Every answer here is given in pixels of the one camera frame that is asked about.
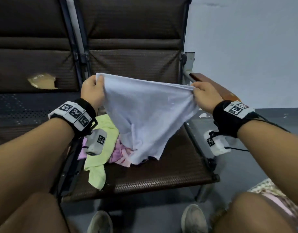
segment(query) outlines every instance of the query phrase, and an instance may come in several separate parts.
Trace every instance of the wall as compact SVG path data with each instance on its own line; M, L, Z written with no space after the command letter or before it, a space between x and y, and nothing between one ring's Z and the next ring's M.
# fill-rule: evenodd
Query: wall
M185 51L252 107L298 107L298 0L192 0Z

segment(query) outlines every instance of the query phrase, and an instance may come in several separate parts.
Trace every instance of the patterned fabric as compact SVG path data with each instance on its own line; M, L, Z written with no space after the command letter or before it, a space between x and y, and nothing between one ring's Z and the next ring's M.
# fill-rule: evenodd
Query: patterned fabric
M298 206L291 201L273 182L271 179L267 178L261 183L257 184L249 192L262 194L270 193L276 196L294 215L298 222Z

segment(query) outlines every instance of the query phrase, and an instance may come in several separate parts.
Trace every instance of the shoe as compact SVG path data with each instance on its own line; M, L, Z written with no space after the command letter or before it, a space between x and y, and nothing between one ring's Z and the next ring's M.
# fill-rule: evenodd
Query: shoe
M208 233L203 211L196 204L190 204L181 217L182 233Z
M113 233L112 220L103 210L97 211L91 220L88 233Z

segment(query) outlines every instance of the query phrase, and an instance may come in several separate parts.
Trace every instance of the grey floor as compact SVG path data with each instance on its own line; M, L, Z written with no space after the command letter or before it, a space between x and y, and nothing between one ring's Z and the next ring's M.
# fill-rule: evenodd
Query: grey floor
M298 134L298 109L260 109L257 112ZM215 129L215 125L211 116L199 118L202 113L199 111L188 121L188 126L204 154L212 157L209 147L204 143L203 133ZM245 148L239 140L228 141L232 147ZM216 172L221 181L215 184L205 203L197 203L207 219L215 209L228 205L237 193L248 190L267 177L250 153L237 150L219 156ZM197 190L195 186L115 199L88 200L62 204L62 208L80 232L87 231L93 215L102 209L110 213L116 232L179 233L181 214L187 205L195 203Z

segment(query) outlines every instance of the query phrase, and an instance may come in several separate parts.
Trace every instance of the pink patterned cloth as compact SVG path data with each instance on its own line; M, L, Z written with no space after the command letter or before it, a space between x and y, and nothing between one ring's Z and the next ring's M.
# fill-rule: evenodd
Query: pink patterned cloth
M85 146L86 142L87 142L87 138L83 137L82 147ZM83 151L83 148L82 148L78 156L78 160L81 160L84 158L87 158L87 154Z
M133 150L125 147L121 141L120 137L116 141L115 149L110 156L108 163L116 163L124 167L130 167L131 163L126 159L128 156L133 154Z

